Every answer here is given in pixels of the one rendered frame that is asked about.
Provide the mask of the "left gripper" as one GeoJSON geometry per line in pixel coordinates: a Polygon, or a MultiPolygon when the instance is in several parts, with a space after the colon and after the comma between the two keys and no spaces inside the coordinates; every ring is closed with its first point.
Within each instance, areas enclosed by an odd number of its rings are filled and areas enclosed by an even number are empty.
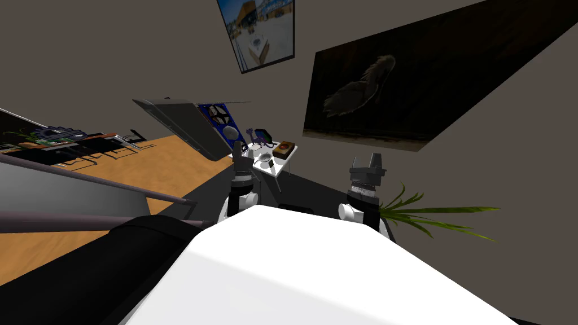
{"type": "Polygon", "coordinates": [[[253,163],[253,149],[248,149],[246,156],[242,156],[242,141],[234,142],[233,147],[233,169],[235,175],[251,175],[253,163]]]}

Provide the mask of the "blue sky wall picture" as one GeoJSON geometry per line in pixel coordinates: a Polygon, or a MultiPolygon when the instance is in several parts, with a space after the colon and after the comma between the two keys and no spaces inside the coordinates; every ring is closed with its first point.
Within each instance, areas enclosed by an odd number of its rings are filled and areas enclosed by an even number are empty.
{"type": "Polygon", "coordinates": [[[293,59],[295,0],[217,0],[242,74],[293,59]]]}

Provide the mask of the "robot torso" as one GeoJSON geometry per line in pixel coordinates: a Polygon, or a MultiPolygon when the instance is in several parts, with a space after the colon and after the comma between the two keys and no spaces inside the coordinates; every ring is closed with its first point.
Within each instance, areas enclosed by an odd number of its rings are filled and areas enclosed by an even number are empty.
{"type": "Polygon", "coordinates": [[[256,205],[196,235],[121,325],[517,325],[361,223],[256,205]]]}

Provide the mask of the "green houseplant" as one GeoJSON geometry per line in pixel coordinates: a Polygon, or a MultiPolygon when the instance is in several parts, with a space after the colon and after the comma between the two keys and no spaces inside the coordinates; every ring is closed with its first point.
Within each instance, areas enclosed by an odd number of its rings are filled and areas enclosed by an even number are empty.
{"type": "Polygon", "coordinates": [[[499,210],[495,207],[437,207],[437,208],[408,208],[407,206],[420,201],[424,197],[423,192],[416,192],[408,199],[404,199],[403,195],[406,191],[404,183],[401,184],[402,189],[398,195],[395,196],[389,203],[380,203],[378,205],[379,216],[382,220],[390,220],[395,226],[399,223],[410,225],[421,232],[425,233],[430,238],[433,238],[431,232],[426,229],[425,225],[435,226],[442,229],[461,232],[464,234],[473,235],[482,239],[492,241],[493,239],[484,235],[472,232],[472,227],[455,225],[452,223],[440,222],[435,219],[425,217],[425,214],[471,214],[499,210]]]}

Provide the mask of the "dark bird wall picture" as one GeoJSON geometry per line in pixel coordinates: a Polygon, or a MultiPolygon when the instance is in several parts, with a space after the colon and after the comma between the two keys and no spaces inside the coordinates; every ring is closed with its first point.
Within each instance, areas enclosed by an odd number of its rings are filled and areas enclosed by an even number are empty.
{"type": "Polygon", "coordinates": [[[578,0],[482,0],[315,54],[303,136],[417,152],[578,24],[578,0]]]}

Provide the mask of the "grey slanted panel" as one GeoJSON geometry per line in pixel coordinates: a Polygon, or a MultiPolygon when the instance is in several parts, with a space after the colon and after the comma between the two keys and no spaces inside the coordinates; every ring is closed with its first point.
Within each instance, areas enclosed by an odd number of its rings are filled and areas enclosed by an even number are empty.
{"type": "MultiPolygon", "coordinates": [[[[212,124],[201,113],[198,104],[188,100],[171,98],[134,99],[132,101],[204,158],[218,161],[233,153],[230,146],[224,142],[212,124]]],[[[234,125],[239,131],[237,140],[247,145],[235,121],[234,125]]]]}

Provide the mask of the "purple dinosaur figure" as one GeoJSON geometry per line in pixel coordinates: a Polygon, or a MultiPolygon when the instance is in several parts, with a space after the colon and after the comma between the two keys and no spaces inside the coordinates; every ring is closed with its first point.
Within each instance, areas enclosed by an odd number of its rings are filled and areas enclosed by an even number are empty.
{"type": "Polygon", "coordinates": [[[257,136],[255,135],[255,130],[253,130],[252,128],[248,128],[246,129],[246,133],[249,135],[249,137],[251,138],[251,142],[254,144],[259,144],[261,147],[265,146],[268,148],[273,148],[274,145],[273,144],[267,144],[266,142],[264,142],[262,139],[257,138],[257,136]]]}

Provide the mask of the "dark dining table with chairs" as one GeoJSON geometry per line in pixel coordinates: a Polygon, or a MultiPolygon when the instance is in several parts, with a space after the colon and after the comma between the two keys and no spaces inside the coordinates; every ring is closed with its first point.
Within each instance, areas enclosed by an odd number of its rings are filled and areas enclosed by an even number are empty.
{"type": "Polygon", "coordinates": [[[122,158],[121,153],[139,153],[154,147],[135,130],[129,135],[87,134],[74,128],[43,126],[0,108],[0,155],[48,166],[72,166],[97,159],[122,158]]]}

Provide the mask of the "brown box with red disc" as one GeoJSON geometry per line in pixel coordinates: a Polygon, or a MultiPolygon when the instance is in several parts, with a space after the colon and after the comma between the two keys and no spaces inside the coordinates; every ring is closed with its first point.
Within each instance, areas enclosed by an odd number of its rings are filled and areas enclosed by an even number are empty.
{"type": "Polygon", "coordinates": [[[272,150],[272,155],[275,158],[287,160],[289,155],[294,151],[295,144],[293,142],[283,141],[272,150]]]}

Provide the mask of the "small white table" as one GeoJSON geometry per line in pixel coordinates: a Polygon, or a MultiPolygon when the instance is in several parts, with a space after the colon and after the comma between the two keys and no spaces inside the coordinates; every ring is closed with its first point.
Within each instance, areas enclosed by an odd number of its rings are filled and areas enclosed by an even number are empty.
{"type": "MultiPolygon", "coordinates": [[[[279,142],[273,142],[273,145],[275,148],[277,145],[279,145],[279,142]]],[[[268,147],[261,147],[258,144],[254,144],[254,143],[250,143],[249,145],[243,144],[242,145],[242,156],[246,156],[246,152],[248,149],[252,149],[253,150],[253,166],[252,166],[252,170],[254,172],[260,172],[263,175],[268,175],[270,177],[272,177],[275,181],[275,184],[277,185],[279,192],[281,192],[281,187],[279,185],[278,182],[278,177],[281,175],[282,171],[286,171],[289,175],[291,175],[291,171],[290,171],[290,159],[291,157],[297,152],[298,146],[295,146],[294,151],[289,155],[287,160],[282,160],[282,159],[278,159],[275,157],[272,157],[271,160],[274,161],[275,163],[275,168],[274,169],[270,169],[268,167],[268,163],[266,162],[259,162],[259,156],[262,153],[270,153],[272,155],[272,150],[273,148],[268,148],[268,147]]]]}

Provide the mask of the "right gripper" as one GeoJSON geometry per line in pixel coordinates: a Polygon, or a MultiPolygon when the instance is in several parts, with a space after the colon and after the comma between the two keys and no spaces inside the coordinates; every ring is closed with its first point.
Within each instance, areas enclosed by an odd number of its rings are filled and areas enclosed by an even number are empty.
{"type": "Polygon", "coordinates": [[[386,170],[382,167],[382,156],[380,153],[372,153],[370,167],[358,167],[355,157],[349,169],[350,180],[356,183],[363,183],[370,186],[380,186],[386,170]]]}

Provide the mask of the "blue poster with black star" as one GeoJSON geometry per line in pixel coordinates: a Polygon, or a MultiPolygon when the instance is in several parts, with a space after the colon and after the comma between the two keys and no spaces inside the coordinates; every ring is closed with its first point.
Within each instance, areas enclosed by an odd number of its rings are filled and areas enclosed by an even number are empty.
{"type": "Polygon", "coordinates": [[[216,132],[221,136],[224,142],[230,146],[231,150],[234,147],[234,140],[229,140],[223,133],[225,126],[231,126],[235,128],[234,121],[230,115],[230,112],[226,109],[224,103],[209,103],[209,104],[198,104],[198,109],[201,113],[208,119],[212,124],[216,132]]]}

